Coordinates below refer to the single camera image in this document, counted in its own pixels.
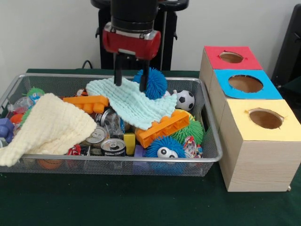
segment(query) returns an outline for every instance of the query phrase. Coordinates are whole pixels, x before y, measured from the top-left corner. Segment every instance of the red box top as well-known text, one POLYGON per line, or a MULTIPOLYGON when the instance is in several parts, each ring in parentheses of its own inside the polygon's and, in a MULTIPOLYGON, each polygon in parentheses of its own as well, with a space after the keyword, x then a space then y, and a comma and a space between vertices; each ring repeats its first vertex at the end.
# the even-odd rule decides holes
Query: red box top
POLYGON ((263 70, 248 46, 205 46, 213 69, 263 70))

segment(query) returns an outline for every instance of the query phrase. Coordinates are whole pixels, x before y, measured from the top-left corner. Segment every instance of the wire mesh basket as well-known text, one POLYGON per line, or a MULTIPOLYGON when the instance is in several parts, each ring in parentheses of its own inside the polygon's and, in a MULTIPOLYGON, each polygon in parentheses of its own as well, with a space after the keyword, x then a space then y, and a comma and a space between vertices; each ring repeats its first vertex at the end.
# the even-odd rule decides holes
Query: wire mesh basket
MULTIPOLYGON (((7 116, 7 104, 14 103, 32 87, 57 96, 73 96, 92 80, 105 75, 38 74, 27 73, 16 77, 0 99, 1 117, 7 116)), ((136 158, 110 156, 73 156, 24 154, 12 167, 0 167, 0 172, 66 173, 111 175, 166 175, 203 177, 212 164, 222 157, 222 148, 214 117, 203 82, 194 78, 167 78, 168 91, 188 90, 195 97, 191 114, 205 129, 202 143, 203 158, 136 158)))

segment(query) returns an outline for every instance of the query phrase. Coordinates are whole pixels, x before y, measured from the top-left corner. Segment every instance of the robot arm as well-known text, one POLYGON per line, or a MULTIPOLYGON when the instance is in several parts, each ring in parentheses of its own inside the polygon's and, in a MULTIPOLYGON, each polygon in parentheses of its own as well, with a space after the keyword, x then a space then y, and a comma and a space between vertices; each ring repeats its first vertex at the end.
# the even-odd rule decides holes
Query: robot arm
POLYGON ((189 0, 91 0, 97 8, 111 6, 111 22, 103 29, 103 46, 115 53, 114 83, 121 85, 121 66, 125 59, 143 62, 140 91, 146 90, 150 60, 160 47, 161 33, 153 30, 158 7, 164 11, 179 11, 189 0))

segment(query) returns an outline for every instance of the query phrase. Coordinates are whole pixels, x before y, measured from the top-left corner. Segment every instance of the wooden cube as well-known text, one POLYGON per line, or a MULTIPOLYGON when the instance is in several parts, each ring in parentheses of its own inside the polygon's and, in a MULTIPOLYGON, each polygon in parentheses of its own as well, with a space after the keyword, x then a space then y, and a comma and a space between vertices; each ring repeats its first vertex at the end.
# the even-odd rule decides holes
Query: wooden cube
POLYGON ((282 99, 263 70, 214 70, 209 97, 218 130, 227 99, 282 99))
POLYGON ((214 69, 262 70, 262 67, 249 47, 205 46, 199 78, 208 92, 214 69))
POLYGON ((229 192, 288 189, 301 162, 301 125, 285 100, 228 99, 219 134, 229 192))

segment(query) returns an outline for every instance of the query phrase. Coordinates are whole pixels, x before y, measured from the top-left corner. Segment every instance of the yellow box top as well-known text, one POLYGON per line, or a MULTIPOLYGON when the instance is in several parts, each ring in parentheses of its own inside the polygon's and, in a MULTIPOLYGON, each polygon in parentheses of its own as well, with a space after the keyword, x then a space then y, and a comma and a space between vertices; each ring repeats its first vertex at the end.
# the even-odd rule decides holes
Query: yellow box top
POLYGON ((244 140, 301 141, 301 125, 285 100, 227 102, 244 140))

